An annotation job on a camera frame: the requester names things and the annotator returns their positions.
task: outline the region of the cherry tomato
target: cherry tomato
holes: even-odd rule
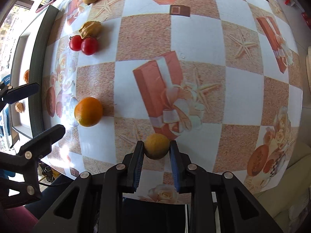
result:
[[[94,37],[87,37],[82,41],[81,51],[85,55],[92,55],[98,51],[98,41]]]
[[[70,49],[73,51],[80,51],[82,41],[83,39],[80,37],[80,35],[75,35],[73,37],[70,37],[70,41],[69,41]]]

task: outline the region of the metal screw head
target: metal screw head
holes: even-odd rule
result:
[[[116,168],[117,170],[123,170],[125,168],[125,164],[118,164]]]
[[[34,195],[35,194],[35,190],[32,186],[27,186],[27,193],[30,195]]]
[[[80,174],[80,177],[81,177],[82,179],[85,179],[85,178],[87,178],[89,175],[90,175],[90,174],[89,174],[88,172],[82,172],[82,173]]]
[[[25,152],[25,158],[26,159],[31,159],[32,158],[32,153],[30,151]]]
[[[233,174],[232,174],[232,172],[225,172],[225,173],[224,173],[224,177],[225,177],[226,179],[232,179],[232,178],[233,178]]]
[[[189,164],[188,165],[188,169],[189,170],[196,170],[197,169],[197,165],[196,164]]]

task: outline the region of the cable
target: cable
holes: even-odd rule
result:
[[[61,186],[61,185],[67,184],[67,183],[71,183],[71,181],[66,181],[66,182],[64,182],[64,183],[55,184],[55,185],[48,185],[48,184],[39,182],[40,185],[43,185],[43,186],[46,186],[46,187],[58,187],[58,186]]]

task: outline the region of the walnut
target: walnut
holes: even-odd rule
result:
[[[18,113],[24,112],[24,105],[22,103],[16,103],[15,110]]]
[[[82,39],[96,37],[101,31],[101,23],[98,21],[88,21],[79,30]]]

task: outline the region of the orange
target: orange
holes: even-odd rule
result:
[[[82,99],[74,111],[75,119],[84,127],[91,127],[100,121],[103,116],[103,106],[93,97]]]

